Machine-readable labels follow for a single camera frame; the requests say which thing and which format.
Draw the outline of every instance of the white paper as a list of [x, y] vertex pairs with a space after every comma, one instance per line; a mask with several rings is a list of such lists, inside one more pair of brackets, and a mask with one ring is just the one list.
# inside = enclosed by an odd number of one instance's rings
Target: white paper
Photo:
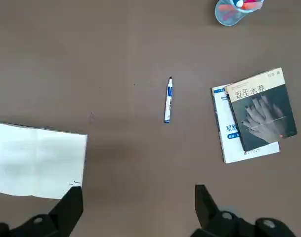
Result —
[[0, 193], [62, 198], [82, 184], [86, 139], [0, 123]]
[[265, 145], [249, 152], [244, 151], [240, 138], [236, 137], [238, 130], [235, 128], [235, 120], [224, 90], [226, 86], [227, 85], [223, 85], [212, 88], [224, 162], [232, 163], [279, 152], [278, 142]]

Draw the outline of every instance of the stacked books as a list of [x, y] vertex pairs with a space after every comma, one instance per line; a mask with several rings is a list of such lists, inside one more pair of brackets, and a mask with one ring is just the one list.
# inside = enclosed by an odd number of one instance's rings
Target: stacked books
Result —
[[225, 163], [280, 151], [297, 134], [281, 68], [212, 88]]

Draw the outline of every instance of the sheet of paper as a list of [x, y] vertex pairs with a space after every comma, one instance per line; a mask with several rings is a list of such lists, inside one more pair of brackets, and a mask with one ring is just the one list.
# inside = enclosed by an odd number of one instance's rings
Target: sheet of paper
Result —
[[0, 123], [0, 193], [62, 198], [82, 184], [86, 139]]
[[37, 130], [34, 196], [62, 198], [72, 186], [82, 184], [86, 139], [86, 135]]
[[36, 137], [36, 129], [0, 123], [0, 193], [32, 194]]

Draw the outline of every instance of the brown table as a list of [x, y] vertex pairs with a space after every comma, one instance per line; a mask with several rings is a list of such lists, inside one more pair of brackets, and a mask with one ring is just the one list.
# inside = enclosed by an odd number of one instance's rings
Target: brown table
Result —
[[[301, 0], [290, 2], [222, 27], [215, 0], [0, 0], [0, 120], [89, 135], [73, 236], [187, 237], [196, 183], [246, 220], [275, 217], [301, 236]], [[226, 165], [210, 87], [274, 67], [299, 134]], [[0, 194], [0, 221], [55, 203]]]

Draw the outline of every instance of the book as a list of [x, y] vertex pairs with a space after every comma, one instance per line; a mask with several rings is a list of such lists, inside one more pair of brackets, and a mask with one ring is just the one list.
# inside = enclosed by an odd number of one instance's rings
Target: book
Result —
[[239, 139], [237, 124], [235, 123], [225, 87], [217, 86], [212, 88], [212, 95], [215, 108], [216, 122], [219, 138], [225, 163], [232, 163], [241, 160], [261, 157], [280, 151], [278, 142], [245, 152]]
[[228, 85], [245, 151], [297, 134], [282, 68]]
[[0, 193], [61, 199], [81, 186], [87, 136], [0, 123]]

